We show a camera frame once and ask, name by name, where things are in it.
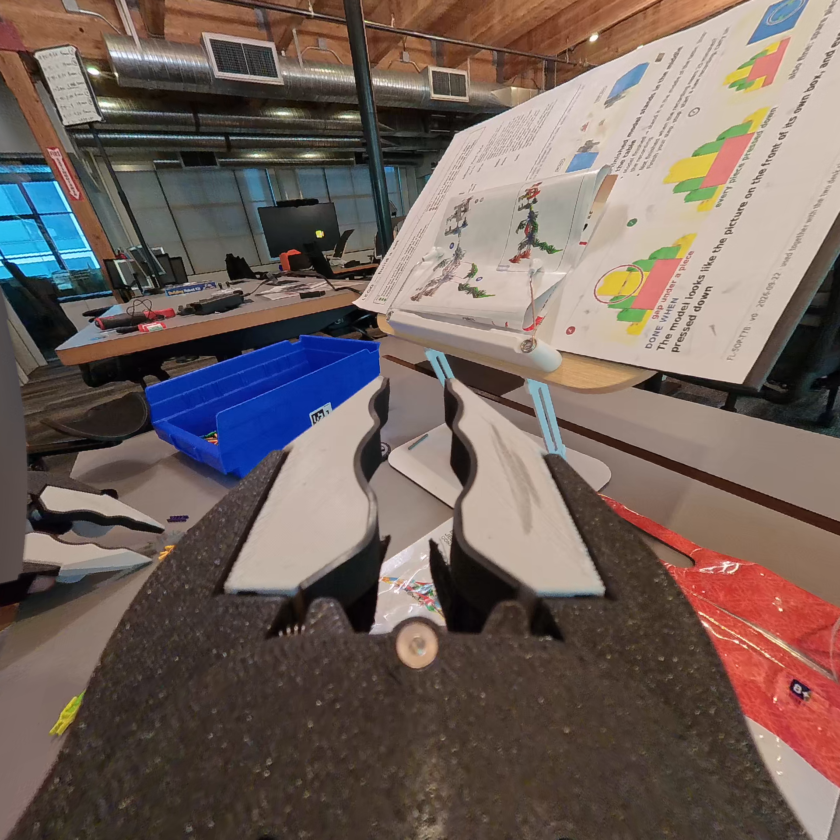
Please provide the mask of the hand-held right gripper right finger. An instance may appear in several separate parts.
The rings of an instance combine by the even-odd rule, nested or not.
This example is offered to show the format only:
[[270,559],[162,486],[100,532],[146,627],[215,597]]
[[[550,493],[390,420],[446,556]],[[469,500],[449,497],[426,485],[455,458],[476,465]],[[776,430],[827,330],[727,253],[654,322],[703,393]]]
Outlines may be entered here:
[[549,455],[459,380],[444,386],[449,464],[461,485],[448,560],[430,569],[447,630],[479,634],[513,602],[527,633],[549,627],[550,602],[599,598],[606,585],[563,496]]

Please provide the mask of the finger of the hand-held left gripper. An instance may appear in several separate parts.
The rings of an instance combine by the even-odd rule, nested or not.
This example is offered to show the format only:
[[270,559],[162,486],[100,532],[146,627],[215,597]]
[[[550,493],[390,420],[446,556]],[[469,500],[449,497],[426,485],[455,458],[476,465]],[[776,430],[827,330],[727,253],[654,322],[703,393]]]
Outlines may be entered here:
[[51,576],[59,583],[75,583],[89,574],[135,571],[151,563],[152,559],[131,549],[65,542],[32,531],[25,535],[22,575]]
[[165,526],[115,496],[75,479],[48,472],[28,473],[28,519],[34,530],[66,533],[79,523],[108,531],[114,527],[162,533]]

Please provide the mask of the black chair seat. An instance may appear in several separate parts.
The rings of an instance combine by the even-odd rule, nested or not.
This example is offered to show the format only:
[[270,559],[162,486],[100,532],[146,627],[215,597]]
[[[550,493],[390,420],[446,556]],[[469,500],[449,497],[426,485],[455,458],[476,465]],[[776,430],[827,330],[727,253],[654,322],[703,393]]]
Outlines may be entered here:
[[28,455],[72,455],[111,448],[152,430],[151,408],[142,392],[131,392],[68,417],[41,420],[60,439],[28,444]]

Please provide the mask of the blue plastic bin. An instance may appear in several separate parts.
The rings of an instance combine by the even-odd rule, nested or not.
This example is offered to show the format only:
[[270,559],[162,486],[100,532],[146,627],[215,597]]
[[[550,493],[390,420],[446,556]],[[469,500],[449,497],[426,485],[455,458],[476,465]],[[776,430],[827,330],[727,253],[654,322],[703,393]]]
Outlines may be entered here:
[[[151,385],[145,398],[160,439],[242,479],[380,372],[378,342],[304,335]],[[218,446],[200,438],[213,430]]]

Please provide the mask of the clear bag of toy pieces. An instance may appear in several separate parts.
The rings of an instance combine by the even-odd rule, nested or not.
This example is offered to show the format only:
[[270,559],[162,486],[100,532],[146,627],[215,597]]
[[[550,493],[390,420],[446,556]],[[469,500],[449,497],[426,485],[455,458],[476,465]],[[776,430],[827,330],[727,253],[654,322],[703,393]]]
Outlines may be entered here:
[[405,620],[424,619],[443,627],[445,617],[430,570],[431,549],[449,564],[453,520],[384,561],[381,566],[371,634],[388,634]]

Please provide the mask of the lime green toy piece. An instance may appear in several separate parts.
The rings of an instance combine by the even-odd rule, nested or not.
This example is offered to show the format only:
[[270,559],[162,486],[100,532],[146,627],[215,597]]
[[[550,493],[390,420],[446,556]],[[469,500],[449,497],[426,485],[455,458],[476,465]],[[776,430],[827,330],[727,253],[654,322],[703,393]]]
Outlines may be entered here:
[[75,721],[79,709],[81,708],[85,693],[86,692],[83,690],[78,695],[73,696],[64,706],[58,719],[56,720],[56,723],[49,730],[50,737],[61,737]]

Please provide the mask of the grey desk with wooden edge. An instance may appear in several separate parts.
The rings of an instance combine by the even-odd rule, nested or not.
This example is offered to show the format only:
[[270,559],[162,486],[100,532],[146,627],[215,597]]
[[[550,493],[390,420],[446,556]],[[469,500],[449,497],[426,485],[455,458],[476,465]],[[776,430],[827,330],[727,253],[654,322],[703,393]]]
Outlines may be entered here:
[[152,332],[105,331],[90,323],[61,344],[56,354],[63,365],[78,367],[90,387],[117,382],[145,385],[148,376],[164,382],[170,378],[163,370],[165,362],[181,357],[227,361],[360,315],[354,305],[360,295],[361,283],[355,282],[339,283],[337,290],[322,297],[269,300],[248,296],[236,309],[176,314],[157,322],[164,328]]

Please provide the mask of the large window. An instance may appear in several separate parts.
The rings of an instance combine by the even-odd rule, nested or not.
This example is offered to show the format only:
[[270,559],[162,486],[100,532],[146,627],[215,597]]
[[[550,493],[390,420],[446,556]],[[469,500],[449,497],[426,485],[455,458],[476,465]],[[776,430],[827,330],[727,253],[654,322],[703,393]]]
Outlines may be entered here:
[[102,268],[50,168],[35,160],[1,163],[2,280],[5,263],[49,280],[60,298],[110,291]]

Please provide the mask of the open instruction booklet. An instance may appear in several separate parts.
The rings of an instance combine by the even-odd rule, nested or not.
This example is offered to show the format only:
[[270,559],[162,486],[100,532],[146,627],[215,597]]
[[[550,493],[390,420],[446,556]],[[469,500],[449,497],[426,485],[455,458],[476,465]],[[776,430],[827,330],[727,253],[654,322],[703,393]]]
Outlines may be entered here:
[[609,166],[592,167],[448,200],[386,313],[533,331],[581,262],[615,179]]

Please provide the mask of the red arrow sign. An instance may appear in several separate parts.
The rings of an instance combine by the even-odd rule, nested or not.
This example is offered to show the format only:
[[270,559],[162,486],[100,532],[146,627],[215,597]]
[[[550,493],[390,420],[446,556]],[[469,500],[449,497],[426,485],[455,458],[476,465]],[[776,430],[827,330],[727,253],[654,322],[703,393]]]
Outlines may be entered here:
[[49,165],[56,175],[56,179],[62,184],[65,195],[73,202],[83,201],[85,194],[80,188],[74,171],[68,164],[61,148],[58,146],[47,146],[46,154],[49,158]]

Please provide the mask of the laminated instruction sheet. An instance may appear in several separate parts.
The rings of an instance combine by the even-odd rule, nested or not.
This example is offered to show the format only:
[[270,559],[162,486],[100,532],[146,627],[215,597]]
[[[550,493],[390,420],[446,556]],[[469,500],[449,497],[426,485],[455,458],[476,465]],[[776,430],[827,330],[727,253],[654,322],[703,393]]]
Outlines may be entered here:
[[358,306],[393,334],[448,200],[609,166],[581,262],[513,332],[562,363],[761,383],[838,219],[838,30],[839,2],[742,3],[457,133]]

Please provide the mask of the dark metal pole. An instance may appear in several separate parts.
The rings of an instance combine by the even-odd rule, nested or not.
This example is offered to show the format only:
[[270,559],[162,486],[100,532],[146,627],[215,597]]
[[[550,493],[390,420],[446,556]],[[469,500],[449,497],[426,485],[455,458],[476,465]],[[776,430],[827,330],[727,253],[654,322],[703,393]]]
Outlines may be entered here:
[[377,232],[383,248],[389,249],[393,242],[391,207],[361,1],[343,1],[343,10],[350,44],[356,97],[369,159]]

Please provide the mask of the red handled tool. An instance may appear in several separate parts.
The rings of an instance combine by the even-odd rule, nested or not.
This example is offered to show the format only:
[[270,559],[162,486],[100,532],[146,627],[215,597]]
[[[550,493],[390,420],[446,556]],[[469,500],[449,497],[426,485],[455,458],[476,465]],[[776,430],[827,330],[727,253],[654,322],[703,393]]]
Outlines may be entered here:
[[101,315],[95,318],[93,323],[101,331],[116,331],[118,333],[149,332],[159,329],[152,328],[152,323],[166,321],[174,317],[175,310],[172,308],[163,310],[143,309],[112,316]]

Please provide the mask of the white wall board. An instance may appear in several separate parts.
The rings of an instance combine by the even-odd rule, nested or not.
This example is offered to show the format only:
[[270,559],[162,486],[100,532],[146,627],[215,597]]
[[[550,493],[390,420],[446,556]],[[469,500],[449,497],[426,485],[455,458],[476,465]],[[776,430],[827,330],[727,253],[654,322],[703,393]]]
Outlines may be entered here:
[[39,49],[34,58],[65,128],[104,121],[77,47]]

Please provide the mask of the silver air duct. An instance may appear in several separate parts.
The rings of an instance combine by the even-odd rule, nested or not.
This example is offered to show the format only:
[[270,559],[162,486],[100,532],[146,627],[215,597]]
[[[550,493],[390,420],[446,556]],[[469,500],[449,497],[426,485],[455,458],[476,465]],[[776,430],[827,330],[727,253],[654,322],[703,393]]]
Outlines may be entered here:
[[[357,103],[352,66],[277,59],[279,80],[218,77],[205,48],[160,39],[105,35],[108,62],[122,88],[179,91],[300,102]],[[373,70],[374,103],[387,109],[495,114],[516,102],[512,87],[470,81],[466,101],[434,99],[426,71]]]

